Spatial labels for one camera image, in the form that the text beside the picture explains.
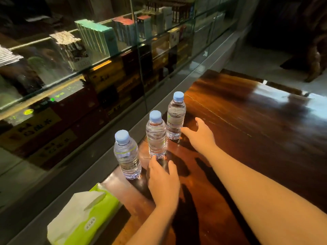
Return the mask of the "row of dark small boxes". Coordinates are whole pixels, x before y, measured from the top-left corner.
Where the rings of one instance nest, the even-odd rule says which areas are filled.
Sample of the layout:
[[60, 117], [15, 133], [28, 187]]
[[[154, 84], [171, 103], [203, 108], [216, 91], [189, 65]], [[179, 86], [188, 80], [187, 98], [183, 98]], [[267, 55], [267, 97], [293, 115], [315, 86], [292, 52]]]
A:
[[186, 0], [152, 0], [142, 6], [145, 10], [162, 12], [164, 8], [171, 9], [172, 22], [180, 23], [194, 16], [195, 2]]

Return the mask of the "glass display cabinet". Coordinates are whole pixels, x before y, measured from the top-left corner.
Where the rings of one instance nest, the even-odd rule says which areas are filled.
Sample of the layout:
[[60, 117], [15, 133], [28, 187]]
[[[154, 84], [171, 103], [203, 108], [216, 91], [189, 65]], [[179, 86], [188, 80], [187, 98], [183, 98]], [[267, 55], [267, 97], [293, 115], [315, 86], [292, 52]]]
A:
[[[0, 245], [134, 126], [246, 0], [0, 0]], [[124, 117], [135, 112], [131, 117]]]

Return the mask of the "clear water bottle blue cap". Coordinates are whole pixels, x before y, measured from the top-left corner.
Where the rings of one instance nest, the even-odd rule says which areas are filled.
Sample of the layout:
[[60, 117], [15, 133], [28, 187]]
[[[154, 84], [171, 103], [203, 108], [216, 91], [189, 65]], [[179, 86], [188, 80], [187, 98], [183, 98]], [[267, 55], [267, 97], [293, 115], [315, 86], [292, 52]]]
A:
[[113, 151], [124, 176], [129, 180], [138, 178], [142, 170], [138, 145], [128, 131], [119, 130], [115, 133]]
[[176, 91], [167, 109], [167, 137], [170, 140], [180, 139], [185, 115], [186, 105], [184, 102], [184, 93]]
[[161, 112], [153, 110], [149, 113], [149, 120], [146, 124], [147, 142], [149, 154], [156, 156], [157, 160], [163, 159], [167, 150], [166, 123], [161, 116]]

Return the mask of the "person's right hand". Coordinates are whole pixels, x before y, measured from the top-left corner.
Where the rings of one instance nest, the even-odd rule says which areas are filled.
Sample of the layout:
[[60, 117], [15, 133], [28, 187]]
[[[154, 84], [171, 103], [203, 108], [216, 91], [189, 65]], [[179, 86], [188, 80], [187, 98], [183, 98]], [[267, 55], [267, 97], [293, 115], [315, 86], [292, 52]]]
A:
[[197, 152], [204, 156], [207, 156], [217, 147], [215, 143], [215, 138], [213, 132], [201, 118], [196, 117], [195, 120], [198, 127], [196, 131], [197, 135], [195, 140], [190, 141], [190, 144]]

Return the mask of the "row of red-topped white boxes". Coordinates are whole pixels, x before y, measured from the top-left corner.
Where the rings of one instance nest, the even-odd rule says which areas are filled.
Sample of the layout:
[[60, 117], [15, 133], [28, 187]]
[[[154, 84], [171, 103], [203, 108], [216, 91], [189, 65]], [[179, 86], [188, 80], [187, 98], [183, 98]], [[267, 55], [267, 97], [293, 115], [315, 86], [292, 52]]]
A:
[[152, 37], [151, 16], [138, 16], [136, 17], [136, 23], [132, 19], [123, 16], [115, 17], [112, 21], [118, 40], [124, 42], [128, 47], [135, 46], [138, 42]]

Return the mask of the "green tissue pack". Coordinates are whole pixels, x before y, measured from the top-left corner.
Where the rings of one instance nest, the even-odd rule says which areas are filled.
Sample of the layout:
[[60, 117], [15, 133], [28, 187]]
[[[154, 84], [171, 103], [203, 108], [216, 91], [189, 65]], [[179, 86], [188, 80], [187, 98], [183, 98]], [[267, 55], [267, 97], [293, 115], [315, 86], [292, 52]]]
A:
[[99, 229], [120, 208], [119, 200], [103, 184], [74, 193], [47, 226], [51, 245], [89, 245]]

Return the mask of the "row of teal boxes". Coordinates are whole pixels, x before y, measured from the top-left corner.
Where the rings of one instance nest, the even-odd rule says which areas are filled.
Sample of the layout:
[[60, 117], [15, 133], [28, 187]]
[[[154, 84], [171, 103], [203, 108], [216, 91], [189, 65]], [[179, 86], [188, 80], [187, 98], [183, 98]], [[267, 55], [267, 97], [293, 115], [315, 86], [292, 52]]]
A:
[[115, 30], [91, 20], [76, 20], [75, 25], [82, 40], [94, 51], [112, 57], [119, 54]]

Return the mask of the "dark brown carved wooden furniture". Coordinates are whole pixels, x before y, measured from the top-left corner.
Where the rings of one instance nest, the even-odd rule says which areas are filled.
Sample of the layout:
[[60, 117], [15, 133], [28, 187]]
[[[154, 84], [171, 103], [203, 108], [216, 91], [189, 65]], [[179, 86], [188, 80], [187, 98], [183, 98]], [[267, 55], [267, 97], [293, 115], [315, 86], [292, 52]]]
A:
[[296, 41], [302, 48], [280, 67], [305, 71], [304, 82], [310, 83], [327, 69], [327, 0], [301, 0], [297, 18]]

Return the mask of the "stack of yellow black cartons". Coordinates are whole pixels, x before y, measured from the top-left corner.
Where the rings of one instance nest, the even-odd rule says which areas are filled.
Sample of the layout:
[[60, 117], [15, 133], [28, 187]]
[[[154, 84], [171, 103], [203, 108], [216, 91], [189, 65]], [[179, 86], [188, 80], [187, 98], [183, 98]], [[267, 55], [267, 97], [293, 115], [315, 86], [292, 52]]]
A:
[[138, 66], [135, 59], [128, 61], [117, 56], [90, 68], [83, 76], [99, 102], [110, 107], [125, 98], [133, 102], [144, 94]]

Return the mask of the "stack of patterned white boxes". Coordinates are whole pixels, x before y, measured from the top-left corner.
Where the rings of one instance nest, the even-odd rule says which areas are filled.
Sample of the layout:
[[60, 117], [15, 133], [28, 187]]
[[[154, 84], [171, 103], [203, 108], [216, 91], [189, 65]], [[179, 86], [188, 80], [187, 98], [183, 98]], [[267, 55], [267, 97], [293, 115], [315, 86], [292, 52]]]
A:
[[81, 71], [91, 66], [91, 59], [80, 38], [68, 31], [56, 32], [49, 36], [72, 70]]

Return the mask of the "person's left forearm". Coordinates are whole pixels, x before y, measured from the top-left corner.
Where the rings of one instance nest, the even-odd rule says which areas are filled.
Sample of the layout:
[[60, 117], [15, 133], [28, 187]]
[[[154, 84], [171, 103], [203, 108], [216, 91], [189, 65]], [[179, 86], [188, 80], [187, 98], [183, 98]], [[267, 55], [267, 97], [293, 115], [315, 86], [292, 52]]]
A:
[[174, 218], [177, 205], [156, 206], [126, 245], [160, 245]]

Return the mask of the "person's left hand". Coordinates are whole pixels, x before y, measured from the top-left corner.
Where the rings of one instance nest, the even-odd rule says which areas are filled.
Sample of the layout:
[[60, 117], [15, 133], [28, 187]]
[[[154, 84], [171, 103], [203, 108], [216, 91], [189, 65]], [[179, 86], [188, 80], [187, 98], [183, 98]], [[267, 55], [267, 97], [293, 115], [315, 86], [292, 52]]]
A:
[[181, 183], [179, 179], [171, 179], [169, 173], [153, 156], [148, 166], [148, 186], [156, 206], [177, 205]]

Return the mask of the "person's right forearm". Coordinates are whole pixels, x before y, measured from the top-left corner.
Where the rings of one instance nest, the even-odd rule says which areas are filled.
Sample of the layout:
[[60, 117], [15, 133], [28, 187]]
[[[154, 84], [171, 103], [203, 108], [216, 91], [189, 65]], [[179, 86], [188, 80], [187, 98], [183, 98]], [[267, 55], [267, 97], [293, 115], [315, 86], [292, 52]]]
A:
[[214, 145], [197, 148], [262, 245], [327, 245], [327, 214]]

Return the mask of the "stack of red yellow cartons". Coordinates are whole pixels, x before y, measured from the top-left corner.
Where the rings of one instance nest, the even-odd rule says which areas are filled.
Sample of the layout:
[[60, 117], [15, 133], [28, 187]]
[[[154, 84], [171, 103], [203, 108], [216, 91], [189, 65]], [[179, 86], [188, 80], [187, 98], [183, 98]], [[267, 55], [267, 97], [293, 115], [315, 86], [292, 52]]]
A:
[[81, 81], [0, 118], [0, 175], [49, 171], [110, 121], [94, 88]]

